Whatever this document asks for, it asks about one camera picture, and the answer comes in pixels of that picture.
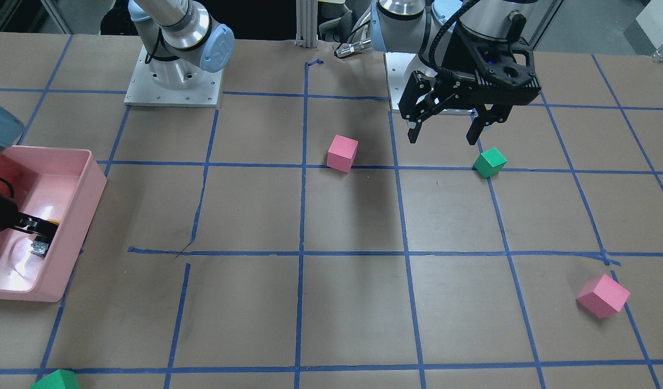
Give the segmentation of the pink cube near left arm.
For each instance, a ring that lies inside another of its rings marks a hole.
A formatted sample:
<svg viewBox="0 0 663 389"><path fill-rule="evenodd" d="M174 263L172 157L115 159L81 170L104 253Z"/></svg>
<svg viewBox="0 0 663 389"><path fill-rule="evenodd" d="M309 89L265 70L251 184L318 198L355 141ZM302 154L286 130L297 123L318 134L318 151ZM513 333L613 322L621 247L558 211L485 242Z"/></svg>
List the pink cube near left arm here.
<svg viewBox="0 0 663 389"><path fill-rule="evenodd" d="M631 293L611 276L603 274L589 280L576 297L576 301L598 318L618 314Z"/></svg>

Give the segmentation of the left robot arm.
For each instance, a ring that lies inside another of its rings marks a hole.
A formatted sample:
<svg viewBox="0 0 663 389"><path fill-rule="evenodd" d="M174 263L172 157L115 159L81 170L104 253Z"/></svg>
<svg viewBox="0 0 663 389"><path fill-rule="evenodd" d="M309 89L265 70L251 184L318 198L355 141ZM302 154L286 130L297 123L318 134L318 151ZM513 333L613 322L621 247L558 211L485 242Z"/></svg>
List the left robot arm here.
<svg viewBox="0 0 663 389"><path fill-rule="evenodd" d="M397 107L415 143L425 121L447 109L475 111L466 138L504 123L541 93L523 37L535 1L373 1L372 47L415 56Z"/></svg>

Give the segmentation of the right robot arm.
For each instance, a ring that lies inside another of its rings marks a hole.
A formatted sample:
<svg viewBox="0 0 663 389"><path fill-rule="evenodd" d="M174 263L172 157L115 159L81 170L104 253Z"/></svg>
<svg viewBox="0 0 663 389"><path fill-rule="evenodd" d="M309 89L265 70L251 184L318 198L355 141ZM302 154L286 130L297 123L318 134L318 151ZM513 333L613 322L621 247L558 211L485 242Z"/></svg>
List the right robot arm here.
<svg viewBox="0 0 663 389"><path fill-rule="evenodd" d="M216 109L234 35L196 1L131 1L143 40L126 106Z"/></svg>

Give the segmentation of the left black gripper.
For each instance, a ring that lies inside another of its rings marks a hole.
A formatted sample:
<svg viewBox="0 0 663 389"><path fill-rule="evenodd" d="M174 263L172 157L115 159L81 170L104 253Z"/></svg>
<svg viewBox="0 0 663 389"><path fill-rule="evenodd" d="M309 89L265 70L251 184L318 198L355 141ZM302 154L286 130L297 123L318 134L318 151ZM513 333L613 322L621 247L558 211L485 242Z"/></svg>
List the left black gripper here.
<svg viewBox="0 0 663 389"><path fill-rule="evenodd" d="M466 139L475 145L487 126L507 121L515 105L534 101L542 87L522 32L521 24L504 25L496 38L465 24L446 31L428 64L435 76L411 71L400 98L410 143L416 143L423 122L441 111L474 109Z"/></svg>

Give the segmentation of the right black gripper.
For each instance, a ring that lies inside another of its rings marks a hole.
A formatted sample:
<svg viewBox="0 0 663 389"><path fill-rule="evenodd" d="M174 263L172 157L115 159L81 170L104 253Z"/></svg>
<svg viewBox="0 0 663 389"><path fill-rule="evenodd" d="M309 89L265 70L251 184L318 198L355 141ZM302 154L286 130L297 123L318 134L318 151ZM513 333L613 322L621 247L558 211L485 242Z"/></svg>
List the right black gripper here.
<svg viewBox="0 0 663 389"><path fill-rule="evenodd" d="M34 241L51 244L59 222L20 213L12 197L0 193L0 232L6 229L35 234Z"/></svg>

